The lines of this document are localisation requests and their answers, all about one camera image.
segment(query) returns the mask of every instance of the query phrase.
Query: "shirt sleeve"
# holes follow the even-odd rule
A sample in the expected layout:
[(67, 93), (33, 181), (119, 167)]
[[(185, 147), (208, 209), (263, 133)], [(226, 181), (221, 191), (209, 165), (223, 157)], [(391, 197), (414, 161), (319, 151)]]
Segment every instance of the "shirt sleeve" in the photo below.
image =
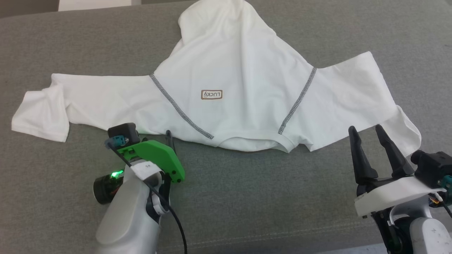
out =
[(52, 84), (25, 94), (12, 119), (12, 130), (65, 142), (69, 122), (103, 130), (136, 122), (145, 134), (163, 134), (167, 110), (149, 76), (53, 74)]
[(317, 150), (381, 124), (404, 156), (420, 147), (421, 135), (397, 106), (370, 52), (318, 69), (283, 135)]

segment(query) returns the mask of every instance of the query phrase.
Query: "wire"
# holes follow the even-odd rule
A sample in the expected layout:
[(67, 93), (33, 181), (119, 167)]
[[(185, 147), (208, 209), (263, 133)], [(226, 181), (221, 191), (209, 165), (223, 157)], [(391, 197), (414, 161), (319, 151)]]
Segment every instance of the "wire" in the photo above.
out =
[(433, 203), (435, 203), (435, 204), (437, 204), (437, 205), (439, 204), (439, 201), (438, 201), (438, 200), (436, 200), (436, 199), (434, 199), (434, 198), (430, 198), (430, 199), (432, 200)]
[(444, 209), (446, 210), (446, 212), (449, 214), (449, 216), (452, 218), (452, 213), (451, 210), (446, 206), (446, 204), (443, 201), (443, 198), (437, 193), (433, 193), (435, 195), (435, 198), (439, 201), (439, 204), (444, 207)]
[(443, 205), (444, 209), (449, 214), (449, 216), (452, 218), (451, 210), (446, 206), (446, 204), (444, 202), (441, 202), (441, 204)]
[[(111, 150), (113, 150), (113, 152), (119, 157), (121, 158), (127, 166), (132, 167), (132, 164), (126, 159), (124, 158), (124, 156), (122, 154), (120, 154), (117, 149), (109, 142), (108, 147), (111, 148)], [(165, 198), (160, 195), (160, 193), (149, 183), (147, 183), (146, 181), (143, 181), (148, 187), (149, 189), (155, 193), (161, 202), (163, 202), (163, 204), (168, 208), (168, 210), (170, 211), (170, 213), (173, 215), (174, 219), (176, 220), (177, 226), (179, 227), (180, 230), (180, 234), (182, 235), (182, 241), (184, 242), (184, 254), (187, 254), (187, 241), (185, 239), (185, 233), (184, 233), (184, 229), (182, 228), (182, 224), (180, 223), (179, 218), (176, 215), (176, 212), (173, 210), (173, 208), (169, 205), (170, 203), (168, 201), (165, 200)]]
[(171, 212), (171, 214), (173, 215), (174, 219), (176, 220), (177, 226), (179, 227), (179, 231), (180, 234), (182, 235), (182, 241), (184, 242), (184, 254), (187, 254), (187, 241), (185, 239), (185, 233), (184, 233), (184, 229), (182, 228), (182, 224), (180, 224), (180, 220), (176, 215), (176, 212), (173, 210), (173, 208), (169, 205), (170, 203), (168, 203), (165, 198), (160, 195), (160, 193), (149, 183), (147, 183), (146, 181), (144, 181), (144, 183), (149, 187), (149, 189), (155, 193), (161, 202), (163, 202), (163, 204), (168, 208), (168, 210)]
[(108, 147), (111, 148), (111, 150), (113, 150), (113, 152), (114, 152), (119, 158), (122, 159), (122, 161), (124, 161), (124, 162), (126, 163), (127, 166), (132, 167), (132, 164), (130, 164), (130, 162), (129, 162), (128, 160), (126, 160), (126, 158), (124, 158), (124, 156), (123, 156), (122, 154), (120, 154), (120, 153), (117, 151), (117, 149), (112, 145), (112, 143), (109, 142), (107, 145), (108, 145)]

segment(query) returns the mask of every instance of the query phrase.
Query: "printed logo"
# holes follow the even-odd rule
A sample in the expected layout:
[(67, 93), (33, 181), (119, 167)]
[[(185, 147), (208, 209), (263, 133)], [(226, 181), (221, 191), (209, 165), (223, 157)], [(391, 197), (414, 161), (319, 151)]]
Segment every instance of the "printed logo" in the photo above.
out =
[(201, 90), (201, 99), (218, 100), (223, 98), (223, 90)]

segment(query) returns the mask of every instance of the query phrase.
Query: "t-shirt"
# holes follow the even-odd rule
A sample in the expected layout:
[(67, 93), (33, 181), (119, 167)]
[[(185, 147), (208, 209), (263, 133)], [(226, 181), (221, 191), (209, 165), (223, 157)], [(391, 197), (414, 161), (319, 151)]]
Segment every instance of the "t-shirt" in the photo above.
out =
[(421, 135), (397, 106), (370, 52), (309, 64), (243, 0), (201, 0), (179, 18), (182, 38), (153, 74), (52, 74), (29, 91), (12, 129), (65, 142), (69, 122), (240, 151), (310, 151), (381, 124), (406, 156)]

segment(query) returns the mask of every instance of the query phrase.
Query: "gray couch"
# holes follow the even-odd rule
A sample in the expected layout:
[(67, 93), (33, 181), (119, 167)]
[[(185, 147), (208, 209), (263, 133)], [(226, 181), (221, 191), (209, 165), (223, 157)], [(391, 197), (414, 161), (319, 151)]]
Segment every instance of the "gray couch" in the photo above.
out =
[[(422, 149), (452, 154), (452, 8), (444, 0), (249, 0), (316, 67), (371, 51), (394, 100), (423, 135)], [(123, 166), (107, 133), (71, 124), (66, 143), (10, 129), (27, 90), (52, 73), (147, 75), (180, 38), (193, 1), (0, 19), (0, 253), (91, 253), (106, 211), (96, 177)], [(361, 132), (389, 176), (374, 130)], [(159, 141), (161, 136), (151, 136)], [(244, 153), (176, 140), (186, 181), (172, 186), (190, 253), (313, 253), (382, 242), (357, 218), (348, 138), (315, 152), (299, 146)], [(433, 210), (449, 229), (452, 220)], [(182, 253), (171, 216), (159, 253)]]

